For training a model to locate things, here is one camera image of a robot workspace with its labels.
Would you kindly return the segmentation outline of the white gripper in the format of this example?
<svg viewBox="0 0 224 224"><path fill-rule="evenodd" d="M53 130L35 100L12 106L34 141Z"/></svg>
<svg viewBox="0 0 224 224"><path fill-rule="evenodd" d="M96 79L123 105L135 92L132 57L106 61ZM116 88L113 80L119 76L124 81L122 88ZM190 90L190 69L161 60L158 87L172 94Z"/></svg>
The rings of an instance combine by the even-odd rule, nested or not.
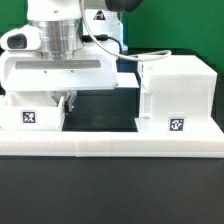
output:
<svg viewBox="0 0 224 224"><path fill-rule="evenodd" d="M77 24L28 24L0 38L0 84L7 92L50 92L59 104L70 91L66 112L73 111L77 90L117 86L116 58L95 43L83 43Z"/></svg>

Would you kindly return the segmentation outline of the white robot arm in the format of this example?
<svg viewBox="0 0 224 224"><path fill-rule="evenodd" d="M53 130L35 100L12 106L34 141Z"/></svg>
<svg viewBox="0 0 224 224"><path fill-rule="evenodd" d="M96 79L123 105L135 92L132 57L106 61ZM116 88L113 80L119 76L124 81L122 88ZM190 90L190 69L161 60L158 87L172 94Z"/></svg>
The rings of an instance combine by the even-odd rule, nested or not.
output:
<svg viewBox="0 0 224 224"><path fill-rule="evenodd" d="M0 38L0 85L7 94L111 90L117 55L93 42L85 10L132 12L144 0L27 0L28 24Z"/></svg>

